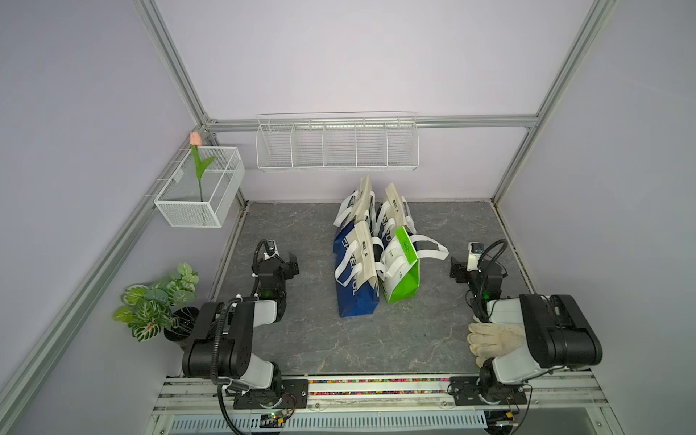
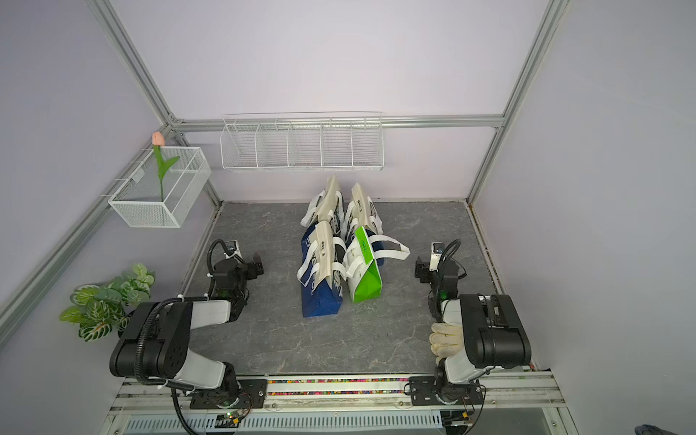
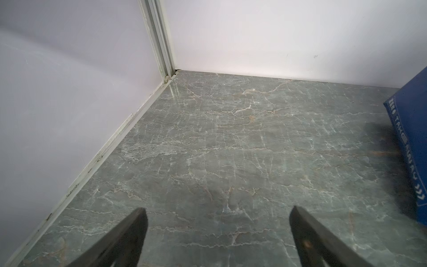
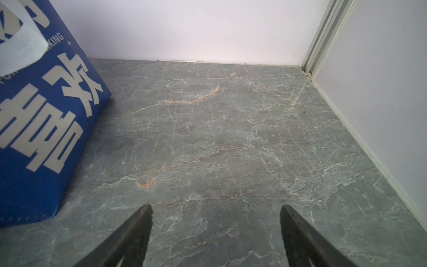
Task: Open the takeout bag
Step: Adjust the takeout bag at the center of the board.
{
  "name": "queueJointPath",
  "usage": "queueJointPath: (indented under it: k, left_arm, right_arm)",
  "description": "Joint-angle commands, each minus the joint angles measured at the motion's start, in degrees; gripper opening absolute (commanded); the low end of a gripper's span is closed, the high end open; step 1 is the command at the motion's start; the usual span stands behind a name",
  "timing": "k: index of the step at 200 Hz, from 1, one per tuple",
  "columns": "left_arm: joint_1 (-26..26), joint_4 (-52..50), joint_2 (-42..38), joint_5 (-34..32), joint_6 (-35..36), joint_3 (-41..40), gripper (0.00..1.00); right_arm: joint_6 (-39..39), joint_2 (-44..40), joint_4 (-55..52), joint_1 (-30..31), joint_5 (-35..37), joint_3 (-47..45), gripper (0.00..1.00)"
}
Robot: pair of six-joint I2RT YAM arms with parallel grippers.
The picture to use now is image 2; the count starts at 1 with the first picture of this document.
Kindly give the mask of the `green and white takeout bag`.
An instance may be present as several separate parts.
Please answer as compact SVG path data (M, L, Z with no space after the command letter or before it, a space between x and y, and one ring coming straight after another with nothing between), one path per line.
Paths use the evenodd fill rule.
M404 261L411 250L393 237L373 234L365 227L353 232L348 246L344 266L352 302L359 304L381 296L384 282L380 271L380 260Z

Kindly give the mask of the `blue beige takeout bag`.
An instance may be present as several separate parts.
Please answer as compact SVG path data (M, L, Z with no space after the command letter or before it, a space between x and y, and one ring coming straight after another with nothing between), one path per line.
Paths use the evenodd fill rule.
M312 224L301 240L302 264L297 270L304 318L337 315L346 271L344 241L327 221Z

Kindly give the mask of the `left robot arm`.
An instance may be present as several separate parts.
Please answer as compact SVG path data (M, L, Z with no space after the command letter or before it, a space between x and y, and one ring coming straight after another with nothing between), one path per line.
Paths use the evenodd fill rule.
M244 259L237 241L216 239L206 265L210 287L201 297L178 295L135 309L112 352L110 372L190 395L194 409L259 409L266 381L240 380L230 362L191 350L190 337L194 330L239 320L248 305L248 283L264 273L261 256Z

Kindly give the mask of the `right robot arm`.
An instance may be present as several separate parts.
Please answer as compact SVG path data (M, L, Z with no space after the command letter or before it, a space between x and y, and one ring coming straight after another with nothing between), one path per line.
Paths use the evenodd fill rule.
M436 357L433 375L413 376L404 387L416 406L482 405L484 377L531 363L531 345L511 297L459 292L467 277L455 258L460 245L459 239L434 242L430 259L415 263L414 276L430 286Z

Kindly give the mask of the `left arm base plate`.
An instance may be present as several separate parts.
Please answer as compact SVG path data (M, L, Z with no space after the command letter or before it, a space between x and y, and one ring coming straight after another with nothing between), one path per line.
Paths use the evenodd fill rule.
M237 381L230 393L223 389L202 390L190 395L192 410L260 409L268 393L268 380L248 378Z

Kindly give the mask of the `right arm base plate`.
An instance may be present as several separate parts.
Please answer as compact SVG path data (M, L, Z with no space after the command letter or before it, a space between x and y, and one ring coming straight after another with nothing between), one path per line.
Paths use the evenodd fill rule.
M451 384L434 375L410 377L403 392L415 406L480 405L484 402L482 385Z

